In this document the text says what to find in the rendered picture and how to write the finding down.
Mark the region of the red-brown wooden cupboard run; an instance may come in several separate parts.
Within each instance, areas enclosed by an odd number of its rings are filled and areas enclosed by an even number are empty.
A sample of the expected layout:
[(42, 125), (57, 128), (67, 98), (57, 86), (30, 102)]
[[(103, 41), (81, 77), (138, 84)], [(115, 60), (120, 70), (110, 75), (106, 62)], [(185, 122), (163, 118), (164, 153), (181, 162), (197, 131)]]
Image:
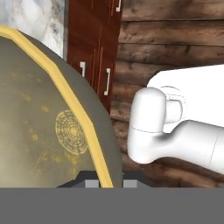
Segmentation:
[[(85, 79), (101, 103), (110, 109), (113, 89), (121, 11), (118, 0), (69, 0), (67, 22), (67, 63), (81, 74), (80, 62), (86, 62)], [(111, 68), (108, 95), (106, 69)]]

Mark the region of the grey bowl with yellow rim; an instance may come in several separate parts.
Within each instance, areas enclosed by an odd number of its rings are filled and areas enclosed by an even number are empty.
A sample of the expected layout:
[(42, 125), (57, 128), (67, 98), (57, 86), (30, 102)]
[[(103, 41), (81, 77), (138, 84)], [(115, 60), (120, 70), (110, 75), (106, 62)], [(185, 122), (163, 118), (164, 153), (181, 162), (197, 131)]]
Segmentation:
[(123, 184), (108, 111), (55, 52), (0, 25), (0, 187), (58, 187), (83, 171)]

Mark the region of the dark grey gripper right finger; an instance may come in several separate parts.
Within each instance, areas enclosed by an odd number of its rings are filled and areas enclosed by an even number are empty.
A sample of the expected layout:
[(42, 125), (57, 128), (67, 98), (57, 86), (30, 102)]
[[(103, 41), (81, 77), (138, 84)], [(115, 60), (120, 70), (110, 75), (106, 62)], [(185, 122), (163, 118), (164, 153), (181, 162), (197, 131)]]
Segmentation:
[(125, 171), (122, 177), (122, 186), (124, 188), (139, 188), (150, 185), (140, 171)]

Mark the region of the white rounded fixture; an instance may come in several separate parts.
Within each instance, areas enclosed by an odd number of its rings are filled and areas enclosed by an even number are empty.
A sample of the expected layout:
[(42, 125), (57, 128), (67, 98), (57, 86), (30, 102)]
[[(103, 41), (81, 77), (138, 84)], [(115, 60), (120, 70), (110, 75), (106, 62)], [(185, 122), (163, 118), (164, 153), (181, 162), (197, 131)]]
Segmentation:
[(224, 174), (224, 64), (160, 71), (135, 93), (128, 155), (178, 158)]

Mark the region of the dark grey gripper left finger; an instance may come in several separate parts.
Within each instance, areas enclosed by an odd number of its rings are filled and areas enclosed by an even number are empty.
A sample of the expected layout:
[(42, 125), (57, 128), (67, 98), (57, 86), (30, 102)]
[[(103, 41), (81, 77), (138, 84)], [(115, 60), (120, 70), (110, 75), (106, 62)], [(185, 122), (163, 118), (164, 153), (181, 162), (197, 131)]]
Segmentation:
[(100, 188), (101, 184), (95, 171), (80, 171), (76, 179), (66, 182), (60, 188)]

